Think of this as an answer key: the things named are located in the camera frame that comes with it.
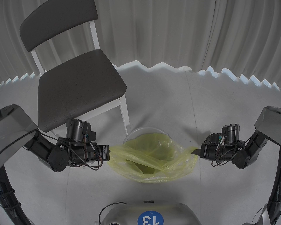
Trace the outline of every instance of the chair backrest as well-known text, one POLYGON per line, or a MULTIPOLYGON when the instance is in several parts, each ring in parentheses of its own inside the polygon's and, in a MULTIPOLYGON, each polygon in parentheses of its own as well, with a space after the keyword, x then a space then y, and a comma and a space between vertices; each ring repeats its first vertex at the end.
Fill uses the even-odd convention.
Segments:
POLYGON ((96 19, 94 0, 48 0, 23 21, 20 36, 30 52, 50 38, 96 19))

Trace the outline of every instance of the blue circular sticker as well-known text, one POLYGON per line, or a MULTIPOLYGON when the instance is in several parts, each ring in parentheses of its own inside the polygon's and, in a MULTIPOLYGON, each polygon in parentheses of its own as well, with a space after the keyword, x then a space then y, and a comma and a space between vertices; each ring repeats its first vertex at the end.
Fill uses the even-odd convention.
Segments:
POLYGON ((156 211, 146 211, 138 218, 138 225, 163 225, 163 216, 156 211))

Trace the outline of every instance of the curtain fold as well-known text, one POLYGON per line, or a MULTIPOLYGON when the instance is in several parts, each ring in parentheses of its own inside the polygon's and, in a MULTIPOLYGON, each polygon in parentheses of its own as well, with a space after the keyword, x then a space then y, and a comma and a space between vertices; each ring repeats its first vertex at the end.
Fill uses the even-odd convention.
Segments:
MULTIPOLYGON (((46 0, 0 0, 0 80, 39 74, 19 36, 24 19, 46 0)), ((101 49, 117 66, 138 60, 193 71, 230 69, 281 86, 279 0, 96 0, 101 49)), ((94 49, 89 23, 36 48, 45 70, 94 49)))

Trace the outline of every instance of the chair seat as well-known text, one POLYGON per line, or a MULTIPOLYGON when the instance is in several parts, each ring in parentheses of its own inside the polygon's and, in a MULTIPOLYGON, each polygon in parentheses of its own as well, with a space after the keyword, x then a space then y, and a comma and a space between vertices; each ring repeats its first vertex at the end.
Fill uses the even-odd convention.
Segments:
POLYGON ((127 86, 101 49, 49 70, 38 86, 38 127, 48 132, 122 97, 127 86))

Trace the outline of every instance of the yellow trash bag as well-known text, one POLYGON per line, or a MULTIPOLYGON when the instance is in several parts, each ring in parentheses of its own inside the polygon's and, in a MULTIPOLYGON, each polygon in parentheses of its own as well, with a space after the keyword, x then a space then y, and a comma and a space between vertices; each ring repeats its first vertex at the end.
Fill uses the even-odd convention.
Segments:
POLYGON ((143 134, 122 145, 110 147, 109 166, 138 182, 172 181, 192 172, 196 147, 183 148, 165 134, 143 134))

